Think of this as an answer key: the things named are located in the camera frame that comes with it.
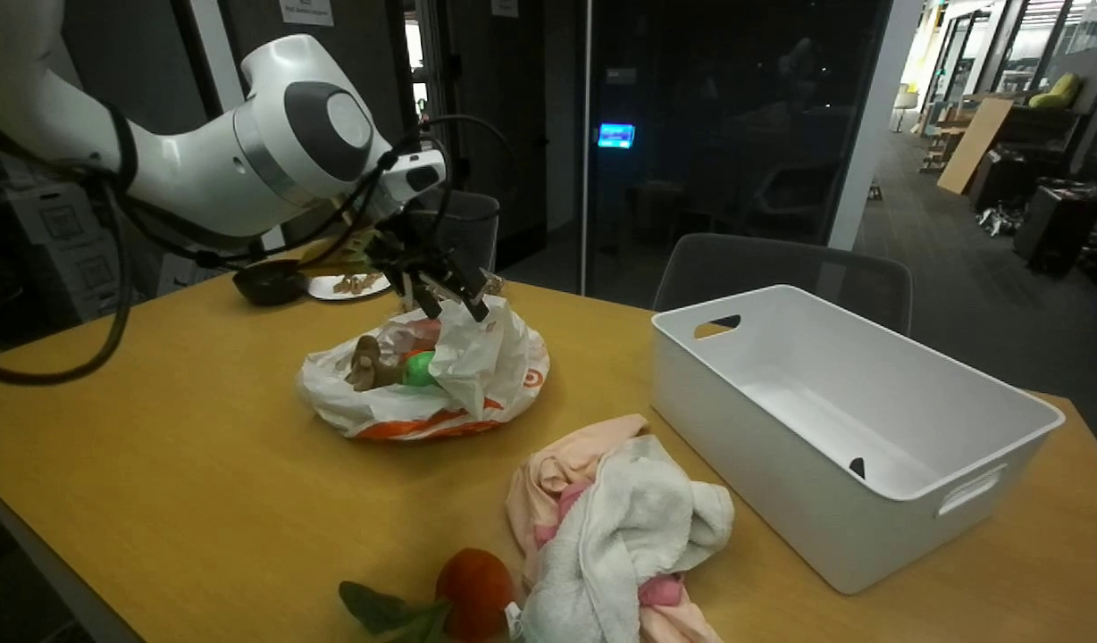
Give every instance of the black cable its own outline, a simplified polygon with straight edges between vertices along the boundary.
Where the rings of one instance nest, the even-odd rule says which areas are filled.
[[[107,339],[105,347],[75,366],[75,368],[63,368],[63,373],[13,373],[13,368],[0,368],[0,383],[12,383],[12,386],[61,386],[61,383],[75,383],[75,379],[86,379],[93,374],[98,368],[105,368],[114,351],[120,347],[120,337],[124,337],[124,326],[127,326],[127,311],[133,311],[133,258],[127,258],[127,239],[117,225],[117,216],[120,216],[120,200],[110,186],[110,179],[100,179],[105,194],[107,194],[107,225],[114,227],[114,255],[117,255],[117,301],[114,301],[114,319],[110,319],[110,330],[107,330]]]
[[[343,243],[353,239],[353,233],[362,227],[358,220],[366,220],[366,211],[367,211],[367,202],[372,202],[372,194],[376,194],[378,175],[381,175],[381,167],[376,167],[372,175],[366,175],[362,186],[343,200],[338,211],[345,211],[345,206],[358,200],[358,194],[366,194],[366,200],[362,200],[353,220],[345,225],[345,233],[338,233],[318,258],[299,260],[305,269],[306,269],[306,264],[318,264],[318,260],[326,260],[326,258],[333,258]]]
[[[438,233],[438,225],[444,225],[444,218],[448,218],[450,194],[454,194],[454,188],[444,188],[444,194],[438,194],[436,218],[432,218],[432,225],[425,227],[430,239],[436,239],[436,233]]]
[[[120,119],[120,111],[110,111],[110,126],[114,126],[114,138],[117,138],[117,171],[114,171],[114,181],[117,181],[117,194],[124,194],[133,186],[133,179],[141,175],[141,148],[133,143],[133,126]]]
[[[518,164],[518,152],[515,152],[515,143],[510,143],[510,136],[505,136],[505,129],[495,129],[493,120],[487,120],[487,119],[475,119],[475,116],[436,116],[436,119],[425,119],[425,120],[418,120],[416,129],[418,129],[418,136],[425,132],[425,129],[432,129],[432,126],[475,126],[475,129],[484,129],[484,132],[488,132],[495,143],[500,143],[500,150],[505,150],[505,167],[510,171],[510,179],[507,179],[507,194],[500,194],[500,200],[505,202],[515,202],[515,195],[518,195],[518,188],[523,188],[523,164]]]
[[[156,235],[156,233],[144,220],[141,211],[133,211],[133,220],[135,220],[135,227],[141,227],[148,239],[152,239],[156,245],[166,245],[166,251],[170,251],[170,255],[179,255],[179,258],[195,260],[200,269],[239,269],[239,264],[258,264],[258,260],[266,260],[266,258],[275,258],[275,255],[287,255],[287,251],[298,251],[298,245],[318,239],[318,235],[320,235],[326,227],[333,227],[333,225],[350,211],[350,202],[367,188],[367,195],[366,195],[366,202],[362,202],[362,216],[358,216],[358,218],[366,218],[366,206],[367,206],[367,200],[372,200],[372,194],[376,194],[376,181],[381,179],[386,167],[398,164],[401,148],[404,148],[404,143],[398,143],[394,150],[386,150],[386,152],[378,158],[378,164],[353,186],[353,194],[345,194],[345,195],[333,206],[333,216],[330,216],[326,220],[318,220],[306,235],[299,235],[299,239],[292,239],[292,243],[281,243],[281,245],[270,245],[270,251],[242,251],[242,255],[188,251],[188,245],[179,245],[179,243]]]

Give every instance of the white plate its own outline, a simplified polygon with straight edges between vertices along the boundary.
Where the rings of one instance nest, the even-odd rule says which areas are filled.
[[[386,294],[394,283],[381,273],[358,273],[353,277],[367,274],[362,289],[345,289],[350,274],[313,274],[306,277],[306,295],[313,301],[367,301]]]

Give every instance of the yellow table surface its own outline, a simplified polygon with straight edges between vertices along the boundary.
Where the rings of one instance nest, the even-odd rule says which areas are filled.
[[[450,442],[345,442],[292,393],[305,355],[401,306],[247,306],[230,277],[135,306],[117,357],[58,391],[0,386],[0,499],[144,641],[362,641],[338,578],[430,597],[444,557],[518,550],[510,470],[544,442],[644,410],[693,480],[706,463],[652,407],[652,316],[507,285],[554,373],[515,426]],[[4,366],[61,368],[105,326]],[[869,594],[834,594],[736,499],[736,538],[691,576],[721,641],[1097,641],[1097,442],[1072,405],[1006,499]]]

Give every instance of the white container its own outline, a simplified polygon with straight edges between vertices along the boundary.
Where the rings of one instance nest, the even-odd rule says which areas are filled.
[[[987,517],[1066,420],[794,285],[665,311],[653,333],[653,407],[839,594]]]

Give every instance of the bin handle hole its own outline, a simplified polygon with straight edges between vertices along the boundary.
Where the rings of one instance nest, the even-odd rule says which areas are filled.
[[[945,516],[979,499],[983,494],[997,491],[999,474],[1003,474],[1003,463],[950,485],[936,516],[945,517]]]
[[[711,319],[711,320],[693,326],[693,339],[721,337],[721,333],[734,333],[736,326],[741,326],[741,316]]]

